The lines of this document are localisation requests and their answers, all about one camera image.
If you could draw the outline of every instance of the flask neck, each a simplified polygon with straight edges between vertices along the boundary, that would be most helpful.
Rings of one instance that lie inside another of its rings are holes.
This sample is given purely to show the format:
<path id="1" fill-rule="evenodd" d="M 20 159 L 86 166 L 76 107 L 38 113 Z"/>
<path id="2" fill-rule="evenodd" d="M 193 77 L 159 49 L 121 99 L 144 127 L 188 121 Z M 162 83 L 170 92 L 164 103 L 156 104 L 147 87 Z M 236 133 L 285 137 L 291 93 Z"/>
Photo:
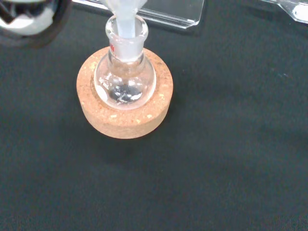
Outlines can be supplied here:
<path id="1" fill-rule="evenodd" d="M 122 78 L 131 78 L 137 76 L 143 71 L 145 64 L 145 58 L 143 51 L 134 60 L 130 62 L 123 62 L 118 59 L 111 51 L 108 53 L 108 67 L 112 74 L 116 76 L 121 76 Z"/>
<path id="2" fill-rule="evenodd" d="M 135 17 L 136 37 L 122 38 L 118 35 L 116 16 L 112 16 L 106 24 L 110 53 L 123 63 L 133 63 L 142 56 L 144 42 L 148 36 L 148 26 L 139 16 Z"/>

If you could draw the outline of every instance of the glass flask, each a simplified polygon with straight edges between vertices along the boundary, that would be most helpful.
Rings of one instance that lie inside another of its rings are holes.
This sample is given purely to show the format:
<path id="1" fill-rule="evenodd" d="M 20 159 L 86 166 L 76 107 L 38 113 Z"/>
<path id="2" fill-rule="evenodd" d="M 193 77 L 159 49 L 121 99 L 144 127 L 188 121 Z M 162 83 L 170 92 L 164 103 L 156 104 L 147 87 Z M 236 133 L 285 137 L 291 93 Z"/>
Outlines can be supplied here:
<path id="1" fill-rule="evenodd" d="M 308 0 L 262 0 L 278 4 L 295 21 L 308 23 Z"/>
<path id="2" fill-rule="evenodd" d="M 156 73 L 143 53 L 148 26 L 135 17 L 134 38 L 118 35 L 116 16 L 106 24 L 109 52 L 94 71 L 94 86 L 98 96 L 108 106 L 118 110 L 132 110 L 146 104 L 156 87 Z"/>

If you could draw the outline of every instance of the glassware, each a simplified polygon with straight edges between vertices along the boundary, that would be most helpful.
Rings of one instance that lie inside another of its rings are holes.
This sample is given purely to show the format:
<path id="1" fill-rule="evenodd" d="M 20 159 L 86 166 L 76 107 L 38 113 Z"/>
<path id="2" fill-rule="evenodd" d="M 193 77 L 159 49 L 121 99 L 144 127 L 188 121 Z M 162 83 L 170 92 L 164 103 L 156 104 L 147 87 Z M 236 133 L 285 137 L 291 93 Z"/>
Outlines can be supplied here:
<path id="1" fill-rule="evenodd" d="M 106 24 L 110 41 L 109 52 L 100 60 L 94 71 L 94 86 L 98 96 L 108 106 L 118 110 L 132 110 L 144 105 L 156 87 L 156 73 L 143 53 L 148 26 L 135 17 L 136 37 L 118 35 L 116 16 Z"/>
<path id="2" fill-rule="evenodd" d="M 73 0 L 76 4 L 103 11 L 100 0 Z M 187 29 L 199 24 L 205 0 L 148 0 L 138 15 L 146 20 Z"/>
<path id="3" fill-rule="evenodd" d="M 279 5 L 295 21 L 308 23 L 308 0 L 262 0 Z"/>

